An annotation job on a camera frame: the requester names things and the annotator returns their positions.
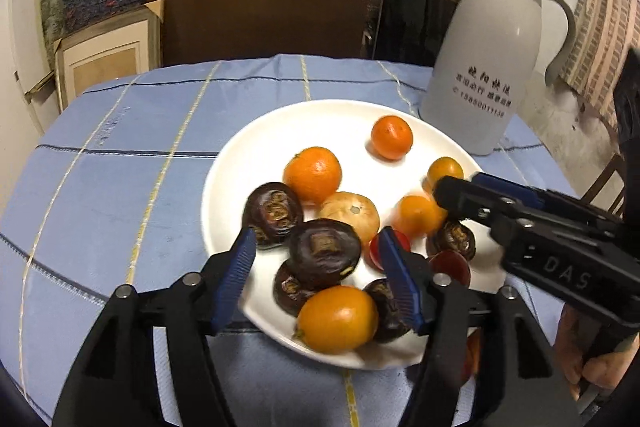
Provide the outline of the yellow-orange kumquat fruit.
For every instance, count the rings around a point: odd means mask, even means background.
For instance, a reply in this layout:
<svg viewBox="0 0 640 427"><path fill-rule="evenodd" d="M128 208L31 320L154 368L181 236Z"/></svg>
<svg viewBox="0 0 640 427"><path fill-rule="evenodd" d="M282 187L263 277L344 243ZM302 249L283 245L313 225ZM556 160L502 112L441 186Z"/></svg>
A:
<svg viewBox="0 0 640 427"><path fill-rule="evenodd" d="M449 156L442 156L436 159L433 164L428 168L426 177L423 180L422 187L427 193L431 193L436 183L445 178L445 176L452 176L456 179L464 178L464 171L460 164Z"/></svg>

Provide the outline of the dark red cherry tomato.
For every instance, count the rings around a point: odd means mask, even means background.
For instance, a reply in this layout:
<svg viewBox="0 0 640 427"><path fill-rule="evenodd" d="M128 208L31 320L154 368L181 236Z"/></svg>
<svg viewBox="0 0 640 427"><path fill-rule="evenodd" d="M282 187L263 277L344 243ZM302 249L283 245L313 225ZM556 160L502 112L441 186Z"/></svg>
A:
<svg viewBox="0 0 640 427"><path fill-rule="evenodd" d="M465 362L462 369L462 384L466 384L472 377L475 377L480 367L480 337L482 332L475 329L466 338Z"/></svg>

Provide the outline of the small orange kumquat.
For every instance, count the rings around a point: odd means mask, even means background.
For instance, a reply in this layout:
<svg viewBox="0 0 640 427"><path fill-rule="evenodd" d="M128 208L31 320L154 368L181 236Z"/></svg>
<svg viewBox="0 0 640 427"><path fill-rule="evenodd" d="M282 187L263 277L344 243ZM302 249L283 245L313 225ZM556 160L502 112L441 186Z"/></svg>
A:
<svg viewBox="0 0 640 427"><path fill-rule="evenodd" d="M447 219L447 211L428 194L409 194L395 206L392 227L408 239L436 233Z"/></svg>

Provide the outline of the wooden chair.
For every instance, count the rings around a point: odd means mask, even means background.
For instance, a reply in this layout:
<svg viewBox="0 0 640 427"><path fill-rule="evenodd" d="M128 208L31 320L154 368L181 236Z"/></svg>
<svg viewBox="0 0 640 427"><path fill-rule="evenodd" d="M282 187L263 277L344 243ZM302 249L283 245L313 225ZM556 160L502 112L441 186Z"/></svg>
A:
<svg viewBox="0 0 640 427"><path fill-rule="evenodd" d="M622 187L613 199L606 211L612 213L616 217L622 217L625 209L625 181L626 181L626 162L622 155L615 153L608 161L604 169L601 171L596 181L590 185L582 198L582 202L593 205L597 196L605 189L605 185L610 182L614 176L618 176L622 180Z"/></svg>

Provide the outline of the peeled pale tangerine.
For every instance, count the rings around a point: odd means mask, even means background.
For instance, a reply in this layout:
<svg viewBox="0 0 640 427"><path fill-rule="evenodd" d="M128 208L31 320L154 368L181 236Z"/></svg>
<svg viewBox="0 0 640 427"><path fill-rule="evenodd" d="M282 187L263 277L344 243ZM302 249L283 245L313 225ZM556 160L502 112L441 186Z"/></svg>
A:
<svg viewBox="0 0 640 427"><path fill-rule="evenodd" d="M373 202L366 196L352 192L336 192L319 207L318 217L350 225L363 247L378 234L381 220Z"/></svg>

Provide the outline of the white oval plate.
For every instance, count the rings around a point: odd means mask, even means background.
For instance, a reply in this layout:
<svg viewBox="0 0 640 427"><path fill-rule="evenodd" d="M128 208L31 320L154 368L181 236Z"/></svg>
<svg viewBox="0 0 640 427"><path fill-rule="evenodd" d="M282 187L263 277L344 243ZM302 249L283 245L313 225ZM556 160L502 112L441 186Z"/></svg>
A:
<svg viewBox="0 0 640 427"><path fill-rule="evenodd" d="M380 276L364 257L386 225L402 225L425 255L427 239L454 222L424 191L428 168L448 157L465 176L478 170L461 146L412 116L401 158L372 155L372 129L388 115L381 105L341 100L274 110L224 146L203 191L209 254L228 251L242 229L256 235L241 311L282 345L349 369L422 360L425 339L385 320L374 303L370 286Z"/></svg>

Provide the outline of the white thermos jug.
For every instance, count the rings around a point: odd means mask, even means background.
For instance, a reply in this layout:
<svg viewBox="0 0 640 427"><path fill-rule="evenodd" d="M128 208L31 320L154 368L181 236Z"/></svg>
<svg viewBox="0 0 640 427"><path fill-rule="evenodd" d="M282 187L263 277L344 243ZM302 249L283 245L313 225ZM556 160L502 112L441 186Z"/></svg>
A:
<svg viewBox="0 0 640 427"><path fill-rule="evenodd" d="M436 57L419 114L469 154L498 145L524 100L541 43L542 0L460 0ZM555 82L576 39L574 12L564 42L544 73Z"/></svg>

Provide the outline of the large orange tangerine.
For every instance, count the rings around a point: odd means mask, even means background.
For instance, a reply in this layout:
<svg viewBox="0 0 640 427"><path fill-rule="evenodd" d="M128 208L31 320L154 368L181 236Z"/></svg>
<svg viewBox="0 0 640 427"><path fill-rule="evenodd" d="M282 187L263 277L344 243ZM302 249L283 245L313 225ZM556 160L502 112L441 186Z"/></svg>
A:
<svg viewBox="0 0 640 427"><path fill-rule="evenodd" d="M307 147L295 154L283 171L283 183L302 202L321 205L341 185L342 167L337 157L321 146Z"/></svg>

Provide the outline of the striped curtain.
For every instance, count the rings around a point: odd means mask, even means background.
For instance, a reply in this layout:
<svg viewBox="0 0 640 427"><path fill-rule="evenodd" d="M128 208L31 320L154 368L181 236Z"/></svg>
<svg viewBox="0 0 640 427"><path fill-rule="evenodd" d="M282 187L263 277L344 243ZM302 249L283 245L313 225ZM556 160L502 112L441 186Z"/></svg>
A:
<svg viewBox="0 0 640 427"><path fill-rule="evenodd" d="M617 127L614 88L639 45L639 0L578 0L577 36L560 79L608 127Z"/></svg>

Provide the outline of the dark brown board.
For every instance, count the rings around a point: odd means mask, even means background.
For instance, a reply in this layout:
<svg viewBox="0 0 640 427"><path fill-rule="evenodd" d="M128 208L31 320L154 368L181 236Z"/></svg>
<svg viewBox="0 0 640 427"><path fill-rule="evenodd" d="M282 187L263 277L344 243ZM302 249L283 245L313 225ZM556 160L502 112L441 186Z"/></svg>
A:
<svg viewBox="0 0 640 427"><path fill-rule="evenodd" d="M277 54L368 55L381 0L148 0L163 3L166 66Z"/></svg>

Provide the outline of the framed picture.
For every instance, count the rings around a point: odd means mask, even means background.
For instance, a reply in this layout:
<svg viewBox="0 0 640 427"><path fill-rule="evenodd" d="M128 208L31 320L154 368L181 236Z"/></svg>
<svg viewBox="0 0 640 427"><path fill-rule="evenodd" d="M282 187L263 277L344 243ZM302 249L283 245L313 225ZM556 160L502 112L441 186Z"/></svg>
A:
<svg viewBox="0 0 640 427"><path fill-rule="evenodd" d="M164 2L155 0L101 20L54 46L58 107L104 81L140 75L162 64Z"/></svg>

